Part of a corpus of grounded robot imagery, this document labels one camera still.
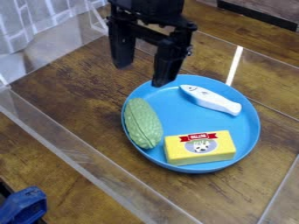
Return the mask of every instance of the blue plate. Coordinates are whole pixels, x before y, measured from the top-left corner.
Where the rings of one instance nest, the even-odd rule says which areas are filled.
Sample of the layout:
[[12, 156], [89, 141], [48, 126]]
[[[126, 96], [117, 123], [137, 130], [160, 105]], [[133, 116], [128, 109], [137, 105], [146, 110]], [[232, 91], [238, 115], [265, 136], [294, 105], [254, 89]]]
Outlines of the blue plate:
[[[206, 88], [233, 102], [238, 102], [241, 104], [238, 115], [232, 116], [192, 104], [190, 101], [185, 100], [182, 91], [178, 89], [178, 86], [182, 84]], [[228, 130], [237, 149], [234, 158], [204, 164], [168, 164], [164, 156], [164, 139], [154, 148], [142, 150], [130, 140], [124, 123], [126, 101], [136, 97], [142, 98], [150, 104], [162, 124], [164, 137]], [[252, 151], [257, 143], [260, 131], [257, 112], [246, 97], [224, 83], [197, 75], [186, 74], [177, 75], [173, 82], [158, 88], [150, 86], [150, 81], [144, 83], [125, 99], [121, 111], [121, 123], [125, 135], [141, 154], [161, 167], [186, 173], [214, 172], [233, 165]]]

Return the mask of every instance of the red label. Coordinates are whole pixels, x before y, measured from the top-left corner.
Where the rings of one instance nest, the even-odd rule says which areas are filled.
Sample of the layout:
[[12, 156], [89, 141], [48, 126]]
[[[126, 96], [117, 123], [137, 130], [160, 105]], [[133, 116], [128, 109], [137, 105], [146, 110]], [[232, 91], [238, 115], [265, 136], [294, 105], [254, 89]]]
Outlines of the red label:
[[198, 134], [190, 134], [188, 136], [180, 136], [181, 142], [189, 142], [190, 140], [202, 139], [202, 138], [217, 138], [216, 133], [198, 133]]

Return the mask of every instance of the yellow box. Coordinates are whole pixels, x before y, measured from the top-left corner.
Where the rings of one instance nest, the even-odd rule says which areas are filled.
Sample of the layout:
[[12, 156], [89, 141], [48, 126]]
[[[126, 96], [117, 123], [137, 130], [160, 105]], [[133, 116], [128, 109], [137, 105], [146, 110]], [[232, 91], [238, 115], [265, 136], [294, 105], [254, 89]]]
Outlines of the yellow box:
[[164, 154], [172, 165], [190, 165], [229, 160], [236, 147], [226, 130], [164, 138]]

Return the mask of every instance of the white fish toy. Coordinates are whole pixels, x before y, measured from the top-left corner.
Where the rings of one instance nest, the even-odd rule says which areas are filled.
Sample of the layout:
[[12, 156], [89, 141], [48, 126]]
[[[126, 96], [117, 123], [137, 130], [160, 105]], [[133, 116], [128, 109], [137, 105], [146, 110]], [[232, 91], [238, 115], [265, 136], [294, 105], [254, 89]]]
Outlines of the white fish toy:
[[180, 85], [181, 91], [193, 98], [194, 104], [198, 106], [225, 112], [236, 116], [241, 110], [241, 105], [221, 95], [210, 92], [202, 87], [196, 87], [190, 85]]

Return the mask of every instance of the green corn cob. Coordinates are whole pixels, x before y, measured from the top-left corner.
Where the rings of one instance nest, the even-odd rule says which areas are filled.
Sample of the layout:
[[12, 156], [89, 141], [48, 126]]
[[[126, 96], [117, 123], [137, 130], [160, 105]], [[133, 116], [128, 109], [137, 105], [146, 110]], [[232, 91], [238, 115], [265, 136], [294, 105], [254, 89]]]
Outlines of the green corn cob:
[[162, 125], [150, 105], [141, 98], [134, 98], [125, 105], [125, 128], [134, 144], [142, 149], [152, 149], [162, 138]]

